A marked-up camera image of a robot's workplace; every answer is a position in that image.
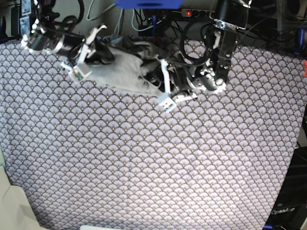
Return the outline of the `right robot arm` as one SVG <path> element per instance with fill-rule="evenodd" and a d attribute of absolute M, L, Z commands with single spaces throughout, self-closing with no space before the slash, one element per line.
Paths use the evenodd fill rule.
<path fill-rule="evenodd" d="M 53 11 L 54 0 L 21 1 L 19 19 L 22 36 L 21 45 L 32 54 L 45 51 L 66 58 L 61 66 L 76 82 L 81 82 L 92 73 L 94 65 L 107 65 L 115 61 L 106 45 L 98 41 L 97 34 L 106 28 L 105 24 L 93 28 L 87 37 L 74 34 L 72 30 L 84 16 L 84 3 L 79 1 L 80 13 L 69 15 L 61 22 L 59 13 Z"/>

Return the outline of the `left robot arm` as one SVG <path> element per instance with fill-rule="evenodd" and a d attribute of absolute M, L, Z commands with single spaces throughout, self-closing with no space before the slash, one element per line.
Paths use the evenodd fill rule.
<path fill-rule="evenodd" d="M 191 57 L 185 51 L 188 31 L 193 24 L 203 21 L 201 16 L 189 22 L 182 31 L 178 60 L 155 56 L 163 78 L 155 77 L 153 80 L 162 86 L 157 102 L 165 112 L 171 112 L 179 102 L 196 99 L 197 91 L 218 94 L 226 89 L 231 57 L 237 45 L 237 30 L 246 29 L 250 7 L 249 0 L 217 2 L 201 28 L 205 45 L 201 57 Z"/>

